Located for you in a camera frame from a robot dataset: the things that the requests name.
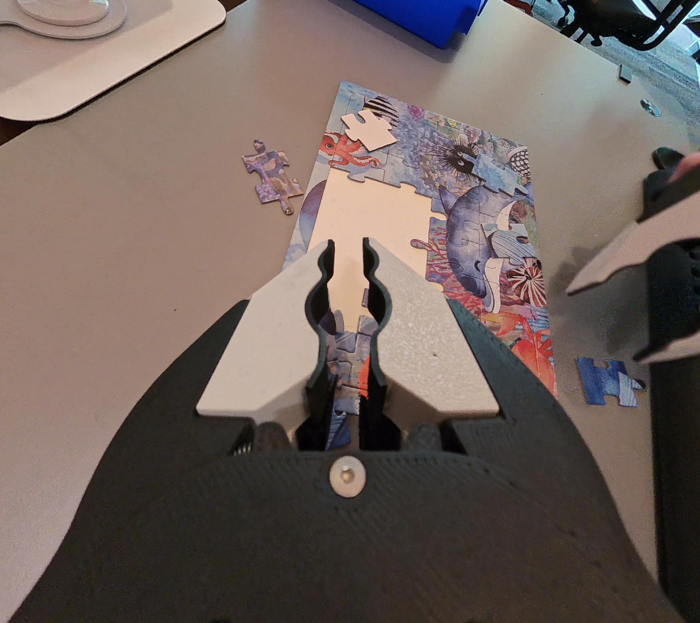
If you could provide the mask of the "white puzzle piece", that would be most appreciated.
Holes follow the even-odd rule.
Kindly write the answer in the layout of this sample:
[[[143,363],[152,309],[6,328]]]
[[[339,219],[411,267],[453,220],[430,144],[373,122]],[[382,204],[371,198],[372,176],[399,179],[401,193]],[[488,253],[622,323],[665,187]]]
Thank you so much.
[[[390,123],[382,117],[377,117],[369,109],[364,109],[357,115],[343,115],[341,120],[346,126],[347,138],[354,142],[360,141],[368,152],[397,142],[397,138],[391,133]]]

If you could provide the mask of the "purple coral puzzle piece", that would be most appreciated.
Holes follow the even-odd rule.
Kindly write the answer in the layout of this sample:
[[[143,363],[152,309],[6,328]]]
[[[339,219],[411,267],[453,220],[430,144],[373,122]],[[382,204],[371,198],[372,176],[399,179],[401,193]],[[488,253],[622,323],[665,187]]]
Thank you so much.
[[[294,209],[289,198],[304,194],[298,180],[286,175],[284,169],[290,165],[284,151],[268,151],[264,142],[253,141],[256,154],[242,157],[246,170],[256,172],[261,178],[261,184],[256,186],[258,198],[262,204],[278,201],[287,216],[292,216]]]

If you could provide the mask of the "dark blue striped puzzle piece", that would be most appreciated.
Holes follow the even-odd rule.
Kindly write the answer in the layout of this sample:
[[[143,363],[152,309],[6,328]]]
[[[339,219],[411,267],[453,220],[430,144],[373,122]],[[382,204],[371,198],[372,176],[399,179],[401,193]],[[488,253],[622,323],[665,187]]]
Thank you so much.
[[[637,407],[635,391],[645,389],[645,384],[631,378],[625,364],[607,360],[606,367],[599,367],[590,357],[576,357],[577,368],[589,405],[604,406],[606,396],[617,398],[622,407]]]

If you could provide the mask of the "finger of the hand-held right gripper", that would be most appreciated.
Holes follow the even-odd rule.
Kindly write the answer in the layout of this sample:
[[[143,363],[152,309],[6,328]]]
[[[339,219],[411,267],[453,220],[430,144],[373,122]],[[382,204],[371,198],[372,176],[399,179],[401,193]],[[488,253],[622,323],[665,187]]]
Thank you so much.
[[[675,338],[668,343],[642,350],[634,356],[636,363],[662,363],[699,355],[699,332]]]
[[[566,288],[574,295],[599,286],[623,268],[643,264],[670,243],[699,237],[699,199],[685,198],[660,213],[627,225],[590,260]]]

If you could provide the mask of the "sea animals jigsaw puzzle board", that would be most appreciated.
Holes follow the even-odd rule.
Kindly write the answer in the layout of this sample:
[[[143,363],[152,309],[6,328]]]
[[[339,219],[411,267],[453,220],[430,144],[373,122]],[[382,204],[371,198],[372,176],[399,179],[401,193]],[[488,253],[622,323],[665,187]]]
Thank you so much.
[[[347,138],[341,117],[364,109],[390,123],[396,143],[368,152]],[[480,154],[512,169],[527,195],[489,190],[473,175]],[[320,240],[335,241],[329,448],[351,442],[351,417],[367,395],[377,323],[366,311],[365,237],[476,316],[556,396],[528,147],[342,82],[284,261],[287,267]]]

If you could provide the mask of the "light blue coral puzzle piece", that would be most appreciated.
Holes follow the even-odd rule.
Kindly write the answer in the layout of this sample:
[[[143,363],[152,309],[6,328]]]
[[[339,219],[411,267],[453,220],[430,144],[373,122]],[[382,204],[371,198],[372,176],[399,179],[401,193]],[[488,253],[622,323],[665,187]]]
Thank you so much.
[[[514,196],[516,191],[527,195],[527,188],[520,185],[517,174],[500,162],[495,162],[490,156],[480,154],[472,171],[473,175],[484,181],[491,191],[503,191]]]

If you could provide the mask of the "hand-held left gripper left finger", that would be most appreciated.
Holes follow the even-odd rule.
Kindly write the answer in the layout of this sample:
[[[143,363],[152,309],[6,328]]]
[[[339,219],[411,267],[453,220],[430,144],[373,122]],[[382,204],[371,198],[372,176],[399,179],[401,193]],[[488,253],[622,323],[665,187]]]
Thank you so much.
[[[216,366],[197,413],[280,424],[298,445],[326,445],[333,408],[328,280],[335,244],[325,240],[255,292]]]

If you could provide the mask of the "black perforated chair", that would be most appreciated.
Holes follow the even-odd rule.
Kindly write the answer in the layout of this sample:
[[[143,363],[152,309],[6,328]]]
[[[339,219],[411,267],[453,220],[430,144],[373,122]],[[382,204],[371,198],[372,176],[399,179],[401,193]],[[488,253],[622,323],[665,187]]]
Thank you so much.
[[[650,339],[699,312],[699,240],[647,263]],[[687,622],[699,621],[699,356],[650,364],[660,582]]]

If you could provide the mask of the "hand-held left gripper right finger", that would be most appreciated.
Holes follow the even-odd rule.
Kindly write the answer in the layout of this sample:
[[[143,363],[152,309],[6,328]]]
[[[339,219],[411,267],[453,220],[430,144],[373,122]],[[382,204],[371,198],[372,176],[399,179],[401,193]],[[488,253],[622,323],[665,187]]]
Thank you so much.
[[[492,418],[499,406],[449,300],[376,239],[363,239],[370,342],[363,440],[399,440],[421,423]]]

